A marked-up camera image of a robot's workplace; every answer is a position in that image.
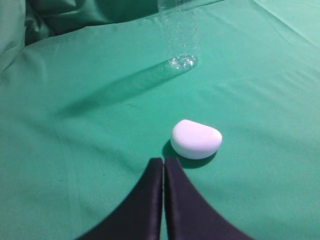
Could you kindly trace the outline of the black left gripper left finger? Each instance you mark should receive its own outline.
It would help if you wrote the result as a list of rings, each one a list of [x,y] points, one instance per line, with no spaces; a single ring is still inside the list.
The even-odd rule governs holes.
[[[163,212],[163,160],[152,158],[131,192],[80,240],[158,240]]]

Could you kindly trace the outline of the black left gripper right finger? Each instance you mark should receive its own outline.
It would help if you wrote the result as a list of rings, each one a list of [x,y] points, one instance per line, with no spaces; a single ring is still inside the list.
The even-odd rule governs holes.
[[[212,208],[176,157],[164,162],[164,209],[169,240],[251,240]]]

